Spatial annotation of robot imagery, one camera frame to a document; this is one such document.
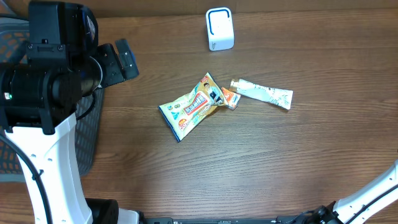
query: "wooden table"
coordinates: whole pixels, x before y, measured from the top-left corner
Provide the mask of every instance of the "wooden table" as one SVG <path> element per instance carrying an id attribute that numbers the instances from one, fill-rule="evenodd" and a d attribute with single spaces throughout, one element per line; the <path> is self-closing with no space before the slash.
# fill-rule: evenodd
<path id="1" fill-rule="evenodd" d="M 294 215 L 351 195 L 398 148 L 398 11 L 235 14 L 235 46 L 210 52 L 204 16 L 99 19 L 127 38 L 138 78 L 106 90 L 86 197 L 148 217 Z M 294 91 L 292 109 L 242 98 L 181 143 L 158 105 L 210 72 Z M 368 223 L 396 223 L 398 203 Z M 24 184 L 0 185 L 0 223 L 30 223 Z"/>

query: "white power adapter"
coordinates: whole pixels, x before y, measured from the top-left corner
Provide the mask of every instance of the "white power adapter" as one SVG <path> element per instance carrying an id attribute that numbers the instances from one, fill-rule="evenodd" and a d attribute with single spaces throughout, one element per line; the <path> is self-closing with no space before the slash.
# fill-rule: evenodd
<path id="1" fill-rule="evenodd" d="M 211 51 L 231 49 L 234 46 L 232 13 L 227 7 L 206 12 L 207 34 Z"/>

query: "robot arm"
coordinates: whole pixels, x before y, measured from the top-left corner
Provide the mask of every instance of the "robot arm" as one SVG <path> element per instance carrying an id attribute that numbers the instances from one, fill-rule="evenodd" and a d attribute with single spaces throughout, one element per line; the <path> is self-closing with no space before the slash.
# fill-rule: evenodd
<path id="1" fill-rule="evenodd" d="M 93 13 L 64 2 L 32 1 L 29 32 L 22 53 L 0 63 L 0 125 L 29 160 L 20 158 L 35 222 L 136 224 L 137 212 L 116 201 L 84 198 L 75 155 L 77 102 L 139 74 L 127 41 L 116 41 L 119 56 L 98 46 Z"/>
<path id="2" fill-rule="evenodd" d="M 367 186 L 339 200 L 338 218 L 346 224 L 364 223 L 368 218 L 398 199 L 398 160 Z"/>

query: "colorful snack package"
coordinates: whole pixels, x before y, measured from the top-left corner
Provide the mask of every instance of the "colorful snack package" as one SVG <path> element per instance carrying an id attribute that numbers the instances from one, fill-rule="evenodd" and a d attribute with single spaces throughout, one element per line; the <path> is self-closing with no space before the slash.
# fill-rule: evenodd
<path id="1" fill-rule="evenodd" d="M 225 105 L 227 101 L 223 92 L 213 77 L 207 73 L 190 93 L 158 108 L 175 138 L 180 142 L 217 106 Z"/>
<path id="2" fill-rule="evenodd" d="M 223 91 L 224 97 L 227 101 L 226 106 L 231 110 L 235 110 L 235 108 L 238 106 L 239 100 L 241 99 L 241 95 L 229 91 L 224 87 L 221 87 L 221 90 Z"/>

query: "cable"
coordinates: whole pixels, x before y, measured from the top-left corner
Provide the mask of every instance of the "cable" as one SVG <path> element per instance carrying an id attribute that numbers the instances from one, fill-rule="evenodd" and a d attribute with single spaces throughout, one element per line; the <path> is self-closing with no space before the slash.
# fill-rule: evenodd
<path id="1" fill-rule="evenodd" d="M 29 168 L 29 170 L 33 174 L 32 179 L 36 181 L 37 188 L 39 189 L 40 196 L 42 197 L 42 200 L 43 200 L 43 206 L 44 206 L 45 217 L 47 219 L 47 223 L 52 224 L 49 199 L 47 198 L 47 194 L 45 193 L 42 179 L 40 178 L 40 175 L 43 173 L 43 170 L 40 170 L 40 173 L 38 174 L 35 166 L 33 165 L 32 161 L 30 161 L 30 159 L 27 157 L 27 155 L 25 155 L 25 153 L 22 152 L 22 150 L 18 146 L 16 146 L 8 138 L 4 137 L 2 134 L 0 134 L 0 140 L 2 140 L 12 150 L 14 150 L 14 152 L 20 157 L 20 159 L 22 159 L 22 161 L 25 162 L 26 166 Z"/>
<path id="2" fill-rule="evenodd" d="M 76 120 L 80 120 L 83 119 L 85 116 L 87 116 L 95 107 L 95 102 L 97 101 L 97 95 L 95 94 L 95 92 L 93 91 L 93 93 L 91 94 L 93 96 L 93 101 L 91 102 L 90 107 L 79 117 L 76 118 Z"/>
<path id="3" fill-rule="evenodd" d="M 392 188 L 390 188 L 388 191 L 384 192 L 383 194 L 380 194 L 377 198 L 373 199 L 373 201 L 369 202 L 367 205 L 365 205 L 364 207 L 362 207 L 350 220 L 348 220 L 346 222 L 346 224 L 350 224 L 352 221 L 354 221 L 361 213 L 363 213 L 364 211 L 366 211 L 366 209 L 368 209 L 371 205 L 373 205 L 374 203 L 376 203 L 378 200 L 382 199 L 384 196 L 386 196 L 387 194 L 391 193 L 393 190 L 395 190 L 396 188 L 398 188 L 398 184 L 393 186 Z"/>
<path id="4" fill-rule="evenodd" d="M 0 18 L 19 19 L 19 20 L 22 20 L 22 21 L 29 21 L 27 18 L 24 18 L 22 16 L 15 16 L 15 15 L 4 14 L 4 13 L 0 13 Z"/>
<path id="5" fill-rule="evenodd" d="M 298 219 L 299 217 L 301 217 L 302 215 L 305 215 L 305 214 L 309 214 L 309 213 L 313 213 L 313 210 L 310 210 L 310 211 L 306 211 L 306 212 L 302 212 L 300 215 L 297 215 L 295 218 L 293 218 L 292 220 L 290 220 L 290 221 L 287 221 L 287 222 L 281 222 L 281 221 L 278 221 L 278 217 L 276 218 L 276 223 L 279 223 L 279 224 L 287 224 L 287 223 L 290 223 L 290 222 L 294 222 L 294 221 L 296 221 L 296 219 Z"/>

